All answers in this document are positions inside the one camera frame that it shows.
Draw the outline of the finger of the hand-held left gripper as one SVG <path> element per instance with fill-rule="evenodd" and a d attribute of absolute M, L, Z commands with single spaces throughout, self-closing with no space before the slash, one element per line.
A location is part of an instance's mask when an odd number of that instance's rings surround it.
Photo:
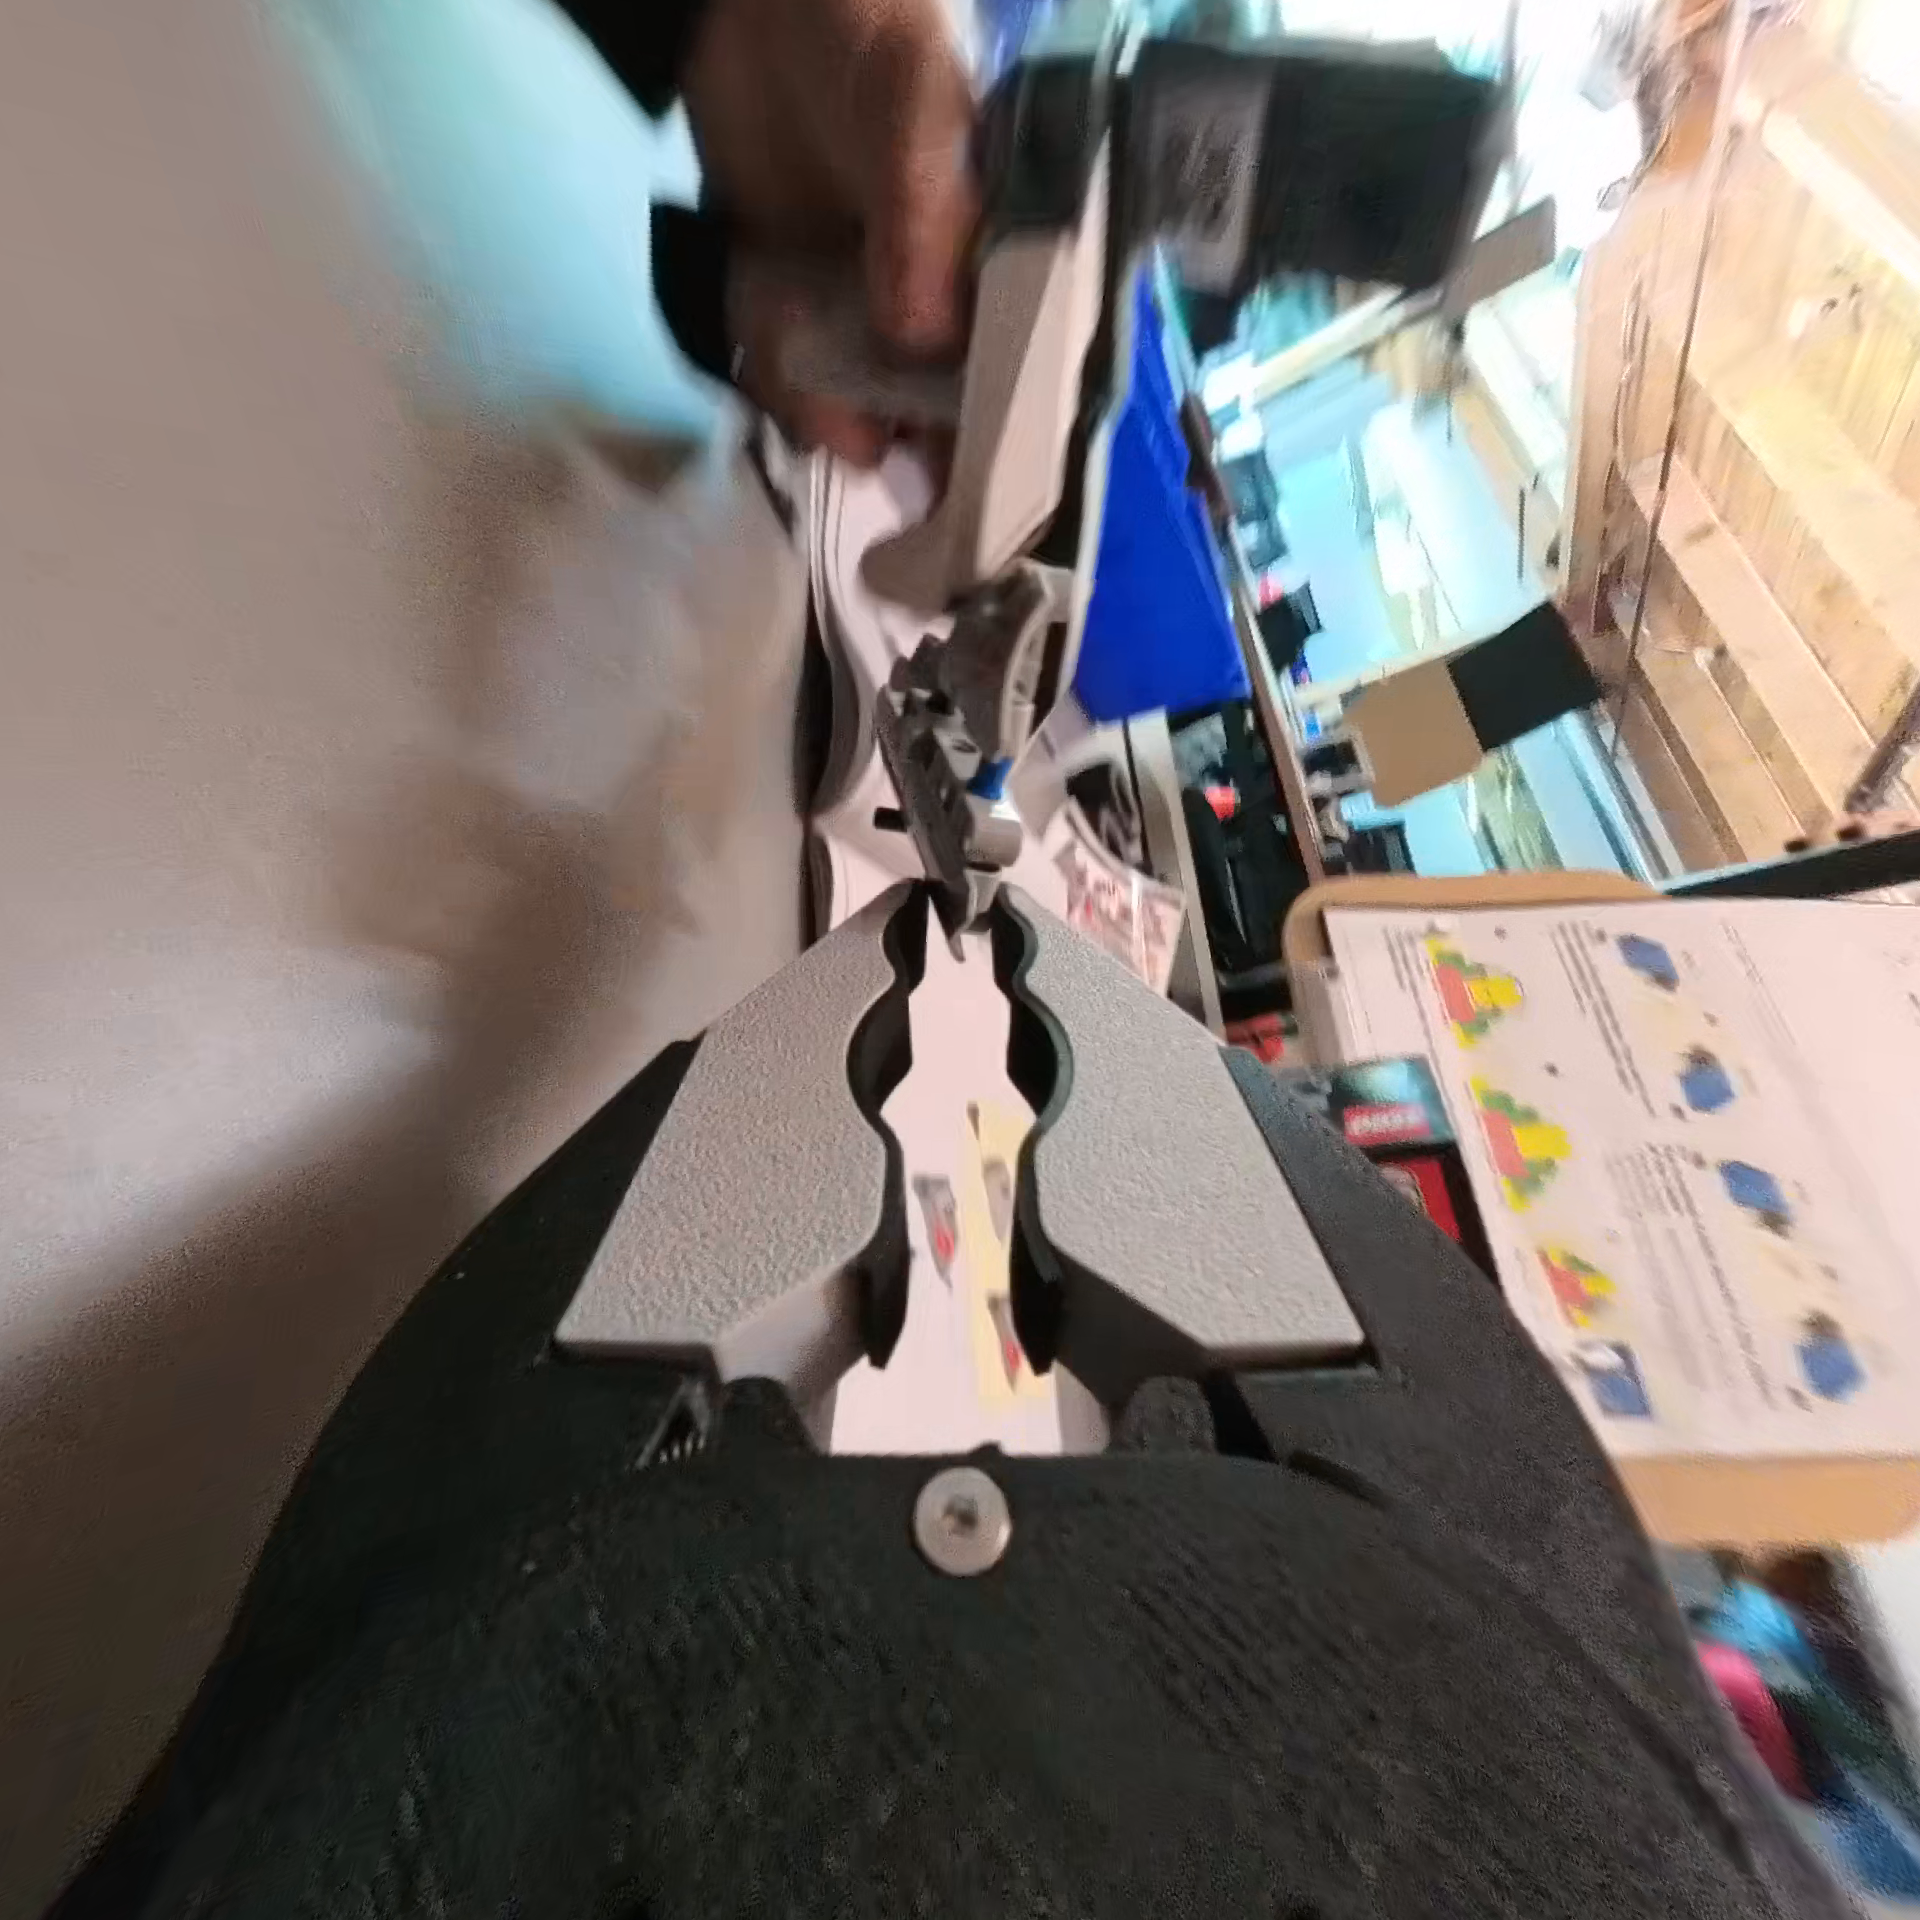
<path fill-rule="evenodd" d="M 864 556 L 888 607 L 951 607 L 1004 579 L 1047 530 L 1069 470 L 1084 371 L 1102 308 L 1112 156 L 1066 228 L 990 241 L 961 373 L 944 498 Z"/>
<path fill-rule="evenodd" d="M 1072 688 L 1128 401 L 1128 264 L 1072 257 L 1047 281 L 1020 394 L 1020 468 L 1033 499 L 1024 556 L 1047 579 L 1039 710 Z"/>

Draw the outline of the person's left hand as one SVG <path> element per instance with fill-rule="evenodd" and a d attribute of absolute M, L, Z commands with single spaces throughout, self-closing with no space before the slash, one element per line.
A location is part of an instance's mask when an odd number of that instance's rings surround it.
<path fill-rule="evenodd" d="M 737 384 L 798 449 L 876 468 L 899 431 L 779 373 L 779 342 L 864 271 L 868 322 L 899 358 L 966 329 L 978 228 L 971 81 L 924 0 L 715 0 L 682 62 L 701 183 L 734 223 L 726 321 Z"/>

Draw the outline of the pink metallic tumbler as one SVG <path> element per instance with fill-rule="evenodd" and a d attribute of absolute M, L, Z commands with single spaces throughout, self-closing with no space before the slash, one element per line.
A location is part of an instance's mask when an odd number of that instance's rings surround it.
<path fill-rule="evenodd" d="M 1805 1709 L 1795 1697 L 1795 1667 L 1782 1664 L 1770 1644 L 1724 1626 L 1700 1626 L 1692 1634 L 1692 1652 L 1739 1735 L 1765 1762 L 1770 1779 L 1790 1800 L 1816 1804 L 1825 1760 Z"/>

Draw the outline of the grey toy brick model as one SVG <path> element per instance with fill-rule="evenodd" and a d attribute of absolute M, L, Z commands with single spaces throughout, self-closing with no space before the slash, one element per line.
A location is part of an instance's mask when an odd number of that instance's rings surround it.
<path fill-rule="evenodd" d="M 876 696 L 880 760 L 951 950 L 987 924 L 1024 855 L 1006 787 L 1039 722 L 1057 587 L 1057 569 L 1020 561 L 925 630 Z"/>

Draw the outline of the wooden pallet stack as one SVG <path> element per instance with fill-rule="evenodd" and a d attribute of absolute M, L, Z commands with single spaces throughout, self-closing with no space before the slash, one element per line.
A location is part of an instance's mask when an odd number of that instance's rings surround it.
<path fill-rule="evenodd" d="M 1561 607 L 1655 876 L 1916 809 L 1916 4 L 1646 4 L 1578 272 Z"/>

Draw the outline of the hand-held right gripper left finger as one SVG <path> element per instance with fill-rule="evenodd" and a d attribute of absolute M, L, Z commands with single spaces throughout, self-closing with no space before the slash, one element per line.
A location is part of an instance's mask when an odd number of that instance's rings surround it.
<path fill-rule="evenodd" d="M 712 1375 L 882 1369 L 909 1304 L 905 1153 L 925 890 L 893 884 L 715 1017 L 555 1342 Z"/>

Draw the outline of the blue storage bin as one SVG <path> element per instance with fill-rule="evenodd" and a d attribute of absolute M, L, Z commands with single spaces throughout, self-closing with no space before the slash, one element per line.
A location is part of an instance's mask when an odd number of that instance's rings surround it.
<path fill-rule="evenodd" d="M 1089 722 L 1199 710 L 1252 696 L 1209 513 L 1186 487 L 1177 388 L 1151 271 L 1133 279 L 1128 390 L 1106 437 L 1106 493 L 1072 698 Z"/>

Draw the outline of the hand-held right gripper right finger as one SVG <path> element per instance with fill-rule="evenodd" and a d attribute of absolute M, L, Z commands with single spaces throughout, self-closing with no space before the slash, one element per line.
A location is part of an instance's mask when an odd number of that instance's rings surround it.
<path fill-rule="evenodd" d="M 993 901 L 1016 1163 L 1011 1318 L 1034 1372 L 1350 1369 L 1358 1318 L 1214 1031 L 1024 890 Z"/>

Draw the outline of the black toy brick set box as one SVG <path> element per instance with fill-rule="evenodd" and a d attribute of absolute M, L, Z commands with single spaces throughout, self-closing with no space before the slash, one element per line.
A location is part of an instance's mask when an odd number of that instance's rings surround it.
<path fill-rule="evenodd" d="M 1446 1092 L 1422 1056 L 1335 1068 L 1284 1066 L 1288 1084 L 1376 1173 L 1407 1197 L 1475 1267 L 1498 1282 L 1498 1262 L 1471 1183 Z"/>

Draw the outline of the cardboard box with black flap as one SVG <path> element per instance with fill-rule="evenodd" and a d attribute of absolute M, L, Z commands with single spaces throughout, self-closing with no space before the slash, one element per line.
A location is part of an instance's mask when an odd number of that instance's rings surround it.
<path fill-rule="evenodd" d="M 1347 734 L 1379 809 L 1471 778 L 1490 755 L 1604 696 L 1585 640 L 1539 601 L 1486 640 L 1417 656 L 1366 683 Z"/>

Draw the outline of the white building instruction booklet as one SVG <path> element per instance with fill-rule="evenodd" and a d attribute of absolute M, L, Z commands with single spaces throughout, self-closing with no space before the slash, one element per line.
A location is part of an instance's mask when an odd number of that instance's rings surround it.
<path fill-rule="evenodd" d="M 827 747 L 802 828 L 815 936 L 924 871 L 909 833 L 880 820 L 896 809 L 896 787 L 870 710 L 925 619 L 876 601 L 857 578 L 868 549 L 924 498 L 914 457 L 880 470 L 831 454 L 802 463 L 809 619 L 827 661 Z M 966 936 L 951 950 L 937 918 L 925 918 L 909 1068 L 882 1104 L 905 1163 L 909 1304 L 888 1363 L 853 1363 L 835 1389 L 835 1453 L 1057 1457 L 1112 1439 L 1106 1412 L 1066 1369 L 1039 1375 L 1016 1334 L 1011 1204 L 1033 1104 L 1006 1072 L 1006 1046 L 1011 1003 L 993 978 L 990 936 Z"/>

